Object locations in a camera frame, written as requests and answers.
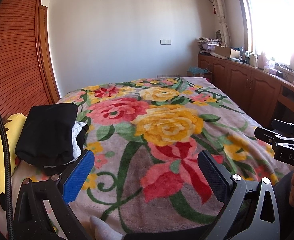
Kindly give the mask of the black pants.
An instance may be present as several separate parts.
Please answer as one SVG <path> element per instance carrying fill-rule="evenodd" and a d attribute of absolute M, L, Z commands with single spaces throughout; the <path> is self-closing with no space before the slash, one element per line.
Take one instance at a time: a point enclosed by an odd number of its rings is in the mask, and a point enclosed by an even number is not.
<path fill-rule="evenodd" d="M 31 107 L 15 153 L 35 166 L 63 165 L 73 159 L 72 127 L 78 113 L 73 103 Z"/>

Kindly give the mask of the wooden cabinet row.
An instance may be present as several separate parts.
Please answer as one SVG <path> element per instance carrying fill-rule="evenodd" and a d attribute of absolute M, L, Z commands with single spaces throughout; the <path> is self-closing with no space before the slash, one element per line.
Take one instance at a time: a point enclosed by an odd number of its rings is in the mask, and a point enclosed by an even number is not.
<path fill-rule="evenodd" d="M 198 67 L 247 115 L 268 128 L 274 119 L 294 123 L 294 85 L 250 65 L 198 54 Z"/>

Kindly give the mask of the person black trouser leg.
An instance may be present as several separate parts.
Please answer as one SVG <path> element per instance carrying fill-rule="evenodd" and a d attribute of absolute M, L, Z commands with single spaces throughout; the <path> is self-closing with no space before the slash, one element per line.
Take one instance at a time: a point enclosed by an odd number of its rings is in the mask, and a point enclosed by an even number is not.
<path fill-rule="evenodd" d="M 280 239 L 294 239 L 294 207 L 289 203 L 293 173 L 288 173 L 273 187 L 279 213 Z"/>

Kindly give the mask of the grey sock foot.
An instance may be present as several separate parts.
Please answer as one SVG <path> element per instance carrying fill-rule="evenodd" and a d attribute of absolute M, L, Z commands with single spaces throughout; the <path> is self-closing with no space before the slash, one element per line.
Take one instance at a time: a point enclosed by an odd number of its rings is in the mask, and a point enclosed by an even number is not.
<path fill-rule="evenodd" d="M 101 219 L 91 216 L 90 227 L 97 240 L 122 240 L 124 235 L 113 230 L 107 223 Z"/>

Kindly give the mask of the black folded garment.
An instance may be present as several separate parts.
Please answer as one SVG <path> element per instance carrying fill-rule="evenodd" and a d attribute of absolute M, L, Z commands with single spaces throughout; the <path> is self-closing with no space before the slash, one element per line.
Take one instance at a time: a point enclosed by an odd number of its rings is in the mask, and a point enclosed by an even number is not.
<path fill-rule="evenodd" d="M 85 143 L 85 135 L 81 134 L 81 143 Z M 47 175 L 47 176 L 52 176 L 54 174 L 61 174 L 68 166 L 67 165 L 56 165 L 56 166 L 42 166 L 40 169 Z"/>

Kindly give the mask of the white patterned folded garment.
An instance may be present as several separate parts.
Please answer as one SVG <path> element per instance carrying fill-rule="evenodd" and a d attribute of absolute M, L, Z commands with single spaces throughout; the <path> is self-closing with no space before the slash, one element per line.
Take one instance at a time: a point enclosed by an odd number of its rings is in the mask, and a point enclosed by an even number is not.
<path fill-rule="evenodd" d="M 74 126 L 72 127 L 72 146 L 73 146 L 73 159 L 64 165 L 70 164 L 76 159 L 78 159 L 83 151 L 84 143 L 81 143 L 81 134 L 85 135 L 87 129 L 87 124 L 84 122 L 76 121 Z"/>

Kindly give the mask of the cardboard box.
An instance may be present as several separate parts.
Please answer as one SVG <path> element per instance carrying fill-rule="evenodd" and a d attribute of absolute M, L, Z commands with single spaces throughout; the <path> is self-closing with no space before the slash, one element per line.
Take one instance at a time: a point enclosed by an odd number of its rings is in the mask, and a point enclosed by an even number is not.
<path fill-rule="evenodd" d="M 240 51 L 230 47 L 215 46 L 214 53 L 227 58 L 238 58 Z"/>

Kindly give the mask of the yellow plush pillow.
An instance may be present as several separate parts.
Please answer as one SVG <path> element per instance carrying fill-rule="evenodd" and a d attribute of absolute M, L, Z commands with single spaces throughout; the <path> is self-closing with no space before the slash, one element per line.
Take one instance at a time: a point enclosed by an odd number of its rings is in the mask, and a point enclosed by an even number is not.
<path fill-rule="evenodd" d="M 21 113 L 16 113 L 9 116 L 4 123 L 5 131 L 7 134 L 10 154 L 10 167 L 11 173 L 13 174 L 16 167 L 20 163 L 20 159 L 15 154 L 15 148 L 22 132 L 22 128 L 26 121 L 26 116 Z M 3 145 L 0 134 L 0 205 L 3 211 L 6 210 L 6 195 L 5 195 L 5 168 L 4 168 L 4 153 Z"/>

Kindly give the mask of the teal basket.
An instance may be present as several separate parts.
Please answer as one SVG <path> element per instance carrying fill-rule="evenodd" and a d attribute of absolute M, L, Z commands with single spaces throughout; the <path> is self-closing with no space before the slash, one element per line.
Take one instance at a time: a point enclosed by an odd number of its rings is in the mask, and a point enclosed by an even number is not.
<path fill-rule="evenodd" d="M 193 74 L 193 75 L 196 75 L 196 74 L 208 74 L 209 73 L 209 70 L 208 69 L 202 69 L 202 68 L 199 68 L 199 67 L 193 67 L 193 66 L 190 66 L 189 69 L 188 69 L 188 72 Z"/>

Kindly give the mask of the stack of papers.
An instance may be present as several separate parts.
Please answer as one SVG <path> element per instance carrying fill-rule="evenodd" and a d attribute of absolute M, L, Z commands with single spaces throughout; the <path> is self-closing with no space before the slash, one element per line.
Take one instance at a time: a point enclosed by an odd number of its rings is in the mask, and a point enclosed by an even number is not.
<path fill-rule="evenodd" d="M 211 53 L 214 51 L 215 46 L 222 45 L 221 39 L 211 39 L 206 37 L 199 37 L 198 45 L 201 53 Z"/>

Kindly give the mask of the floral bed blanket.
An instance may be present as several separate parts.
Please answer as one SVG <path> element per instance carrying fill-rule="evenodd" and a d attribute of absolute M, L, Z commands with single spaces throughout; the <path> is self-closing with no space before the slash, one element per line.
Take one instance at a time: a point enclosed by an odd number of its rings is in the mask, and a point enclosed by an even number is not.
<path fill-rule="evenodd" d="M 91 239 L 91 216 L 124 239 L 200 239 L 223 207 L 198 166 L 201 151 L 247 181 L 266 177 L 274 187 L 292 172 L 274 158 L 273 145 L 255 137 L 260 125 L 201 77 L 88 86 L 58 103 L 77 105 L 76 121 L 89 126 L 84 151 L 94 153 L 94 166 L 69 207 Z M 20 158 L 10 174 L 4 123 L 6 210 L 0 205 L 0 238 L 16 239 L 13 222 L 23 181 L 51 176 Z M 43 203 L 55 232 L 67 239 L 50 203 Z"/>

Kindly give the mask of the patterned curtain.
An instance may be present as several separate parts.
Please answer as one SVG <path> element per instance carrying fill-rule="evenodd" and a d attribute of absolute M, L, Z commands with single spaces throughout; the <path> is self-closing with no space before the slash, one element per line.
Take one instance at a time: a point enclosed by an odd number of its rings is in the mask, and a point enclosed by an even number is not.
<path fill-rule="evenodd" d="M 231 37 L 226 20 L 225 0 L 212 0 L 212 2 L 218 18 L 222 45 L 229 47 L 231 45 Z"/>

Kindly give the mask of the wall switch plate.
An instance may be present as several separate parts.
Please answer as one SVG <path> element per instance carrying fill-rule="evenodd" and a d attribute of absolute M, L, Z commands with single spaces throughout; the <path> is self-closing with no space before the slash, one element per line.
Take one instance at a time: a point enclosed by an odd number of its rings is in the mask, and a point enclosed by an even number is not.
<path fill-rule="evenodd" d="M 171 45 L 171 40 L 160 40 L 160 45 Z"/>

